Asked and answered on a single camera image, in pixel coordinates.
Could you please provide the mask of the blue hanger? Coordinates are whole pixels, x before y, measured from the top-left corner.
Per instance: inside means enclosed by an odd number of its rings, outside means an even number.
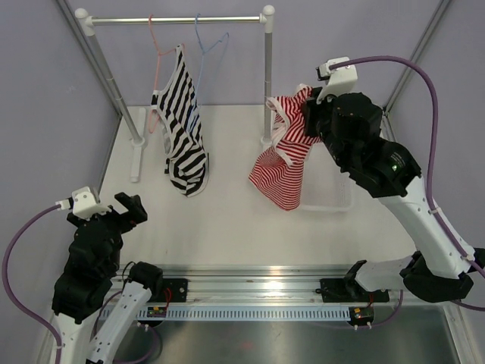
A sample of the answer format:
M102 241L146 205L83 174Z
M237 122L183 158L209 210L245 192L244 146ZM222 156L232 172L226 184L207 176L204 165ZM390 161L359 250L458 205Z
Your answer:
M224 44L222 56L220 58L219 65L217 66L217 67L220 67L221 62L224 59L225 52L227 50L227 45L228 45L229 38L230 38L230 34L228 32L225 32L225 33L222 34L222 36L219 39L217 39L215 42L213 42L210 46L205 46L203 41L202 41L202 38L199 34L199 19L200 19L200 17L201 17L201 14L198 13L195 17L195 22L194 22L194 30L196 32L196 37L197 37L199 49L201 51L201 57L200 57L199 72L198 72L198 76L197 76L197 80L196 80L196 84L195 84L195 89L194 89L194 96L195 96L194 101L196 102L196 105L194 106L194 108L191 111L190 116L189 116L188 127L189 127L190 132L193 132L196 128L196 109L198 107L199 88L200 88L200 84L201 84L203 73L204 73L205 56L208 53L210 53L214 48L216 48L218 45Z

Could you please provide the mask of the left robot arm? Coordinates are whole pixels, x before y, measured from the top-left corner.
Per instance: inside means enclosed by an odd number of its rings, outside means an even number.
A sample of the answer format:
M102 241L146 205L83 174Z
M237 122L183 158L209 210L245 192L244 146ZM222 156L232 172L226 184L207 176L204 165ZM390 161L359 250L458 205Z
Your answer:
M92 332L120 268L122 236L148 219L140 196L118 193L114 198L125 212L102 203L90 187L60 202L61 209L70 210L67 220L76 231L52 301L58 329L56 363L111 363L136 314L164 292L163 271L136 263L107 321L98 333Z

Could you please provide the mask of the red white striped tank top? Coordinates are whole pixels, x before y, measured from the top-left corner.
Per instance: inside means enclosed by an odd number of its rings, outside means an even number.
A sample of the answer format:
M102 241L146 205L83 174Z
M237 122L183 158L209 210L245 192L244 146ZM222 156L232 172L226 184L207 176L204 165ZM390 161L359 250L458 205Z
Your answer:
M259 157L249 180L266 198L285 211L300 205L304 164L317 137L305 134L302 106L312 88L300 84L292 96L270 97L266 106L273 116L271 145Z

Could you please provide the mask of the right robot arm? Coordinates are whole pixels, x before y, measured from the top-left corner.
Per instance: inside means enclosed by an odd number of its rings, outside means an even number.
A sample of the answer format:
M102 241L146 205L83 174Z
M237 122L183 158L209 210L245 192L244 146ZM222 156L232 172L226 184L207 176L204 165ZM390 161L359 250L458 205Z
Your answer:
M380 135L382 109L362 93L327 95L315 88L302 106L305 131L326 147L341 172L385 206L415 244L405 258L356 262L344 277L351 300L376 290L407 290L428 303L463 300L470 274L484 266L483 249L457 247L425 195L421 168L401 144Z

